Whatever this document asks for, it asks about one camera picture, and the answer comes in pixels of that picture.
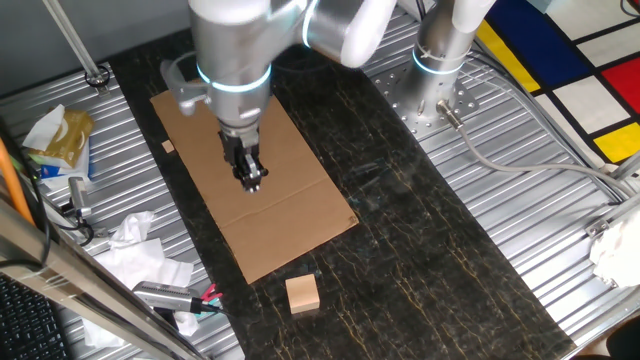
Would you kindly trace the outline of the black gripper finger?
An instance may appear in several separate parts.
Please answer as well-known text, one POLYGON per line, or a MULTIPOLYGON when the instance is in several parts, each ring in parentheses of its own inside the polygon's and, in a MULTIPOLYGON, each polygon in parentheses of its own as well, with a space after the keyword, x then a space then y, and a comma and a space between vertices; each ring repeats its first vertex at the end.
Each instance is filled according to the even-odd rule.
POLYGON ((269 171, 263 167, 259 157, 253 153, 247 153, 243 158, 243 188, 248 193, 260 190, 262 179, 269 171))
POLYGON ((249 189, 249 175, 247 172, 247 167, 245 166, 245 162, 243 160, 237 160, 233 165, 233 175, 236 179, 238 179, 244 190, 249 189))

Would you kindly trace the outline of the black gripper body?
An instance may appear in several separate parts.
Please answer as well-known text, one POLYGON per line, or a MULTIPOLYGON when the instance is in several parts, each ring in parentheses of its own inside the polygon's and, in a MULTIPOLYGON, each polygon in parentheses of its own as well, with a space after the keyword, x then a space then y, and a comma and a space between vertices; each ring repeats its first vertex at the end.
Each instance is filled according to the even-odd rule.
POLYGON ((250 155, 254 159, 259 158, 258 145, 245 146, 240 137, 228 135, 223 131, 219 132, 219 137, 222 142, 224 159, 226 161, 241 161, 246 155, 250 155))

